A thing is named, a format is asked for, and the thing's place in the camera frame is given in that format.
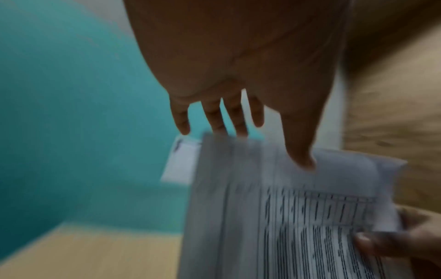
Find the document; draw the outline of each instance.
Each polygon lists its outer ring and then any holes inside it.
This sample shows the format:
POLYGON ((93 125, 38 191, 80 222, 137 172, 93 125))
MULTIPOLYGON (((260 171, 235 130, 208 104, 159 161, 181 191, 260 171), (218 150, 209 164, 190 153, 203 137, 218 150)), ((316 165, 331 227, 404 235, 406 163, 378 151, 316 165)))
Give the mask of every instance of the document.
POLYGON ((204 137, 178 279, 412 279, 410 263, 365 256, 360 230, 397 231, 398 159, 317 149, 304 171, 284 148, 204 137))

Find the white paper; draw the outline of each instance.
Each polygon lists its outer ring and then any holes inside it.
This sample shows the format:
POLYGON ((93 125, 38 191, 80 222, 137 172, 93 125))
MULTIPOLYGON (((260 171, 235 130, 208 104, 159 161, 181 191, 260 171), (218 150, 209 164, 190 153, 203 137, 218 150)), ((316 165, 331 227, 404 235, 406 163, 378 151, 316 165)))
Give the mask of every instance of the white paper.
POLYGON ((161 181, 191 185, 200 148, 200 141, 178 136, 171 148, 161 181))
POLYGON ((403 162, 313 154, 317 169, 306 172, 283 148, 206 136, 178 279, 413 278, 408 262, 362 256, 351 241, 359 229, 400 228, 391 185, 403 162))

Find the wooden surface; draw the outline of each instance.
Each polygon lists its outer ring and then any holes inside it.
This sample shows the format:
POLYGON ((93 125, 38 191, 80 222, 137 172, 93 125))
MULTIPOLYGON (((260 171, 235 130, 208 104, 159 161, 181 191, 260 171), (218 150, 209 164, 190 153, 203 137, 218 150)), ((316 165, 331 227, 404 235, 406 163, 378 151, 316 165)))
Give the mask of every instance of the wooden surface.
POLYGON ((1 279, 176 279, 180 236, 61 227, 0 265, 1 279))
POLYGON ((345 148, 408 160, 396 201, 441 212, 441 2, 347 59, 345 148))

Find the teal wall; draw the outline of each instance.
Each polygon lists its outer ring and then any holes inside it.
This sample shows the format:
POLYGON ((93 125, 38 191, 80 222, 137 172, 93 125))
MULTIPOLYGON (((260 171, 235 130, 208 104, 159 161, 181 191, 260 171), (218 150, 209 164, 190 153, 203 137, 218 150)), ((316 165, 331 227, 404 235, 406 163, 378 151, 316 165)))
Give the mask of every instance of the teal wall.
POLYGON ((178 131, 135 40, 63 0, 0 0, 0 38, 0 259, 65 220, 180 232, 178 131))

